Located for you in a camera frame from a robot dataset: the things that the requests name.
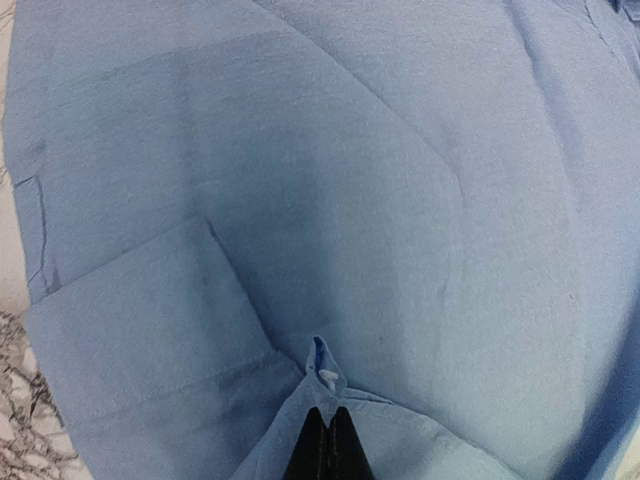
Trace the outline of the light blue long sleeve shirt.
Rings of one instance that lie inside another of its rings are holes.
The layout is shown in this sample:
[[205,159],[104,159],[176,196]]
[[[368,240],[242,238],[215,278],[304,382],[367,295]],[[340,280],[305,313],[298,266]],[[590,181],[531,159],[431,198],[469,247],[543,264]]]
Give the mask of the light blue long sleeve shirt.
[[611,479],[639,425],[635,1],[20,1],[27,332],[97,479]]

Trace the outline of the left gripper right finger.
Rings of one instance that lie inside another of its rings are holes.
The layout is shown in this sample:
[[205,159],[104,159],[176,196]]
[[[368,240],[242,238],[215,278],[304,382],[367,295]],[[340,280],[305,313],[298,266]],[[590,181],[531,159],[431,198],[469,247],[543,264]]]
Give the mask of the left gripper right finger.
[[339,407],[330,421],[326,447],[326,478],[372,480],[373,472],[349,411]]

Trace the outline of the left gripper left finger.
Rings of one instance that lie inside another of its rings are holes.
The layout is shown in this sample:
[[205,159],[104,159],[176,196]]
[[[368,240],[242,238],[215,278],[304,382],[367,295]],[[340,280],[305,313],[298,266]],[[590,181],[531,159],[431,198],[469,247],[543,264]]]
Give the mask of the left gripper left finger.
[[317,407],[311,408],[284,472],[285,480],[325,480],[328,478],[328,428]]

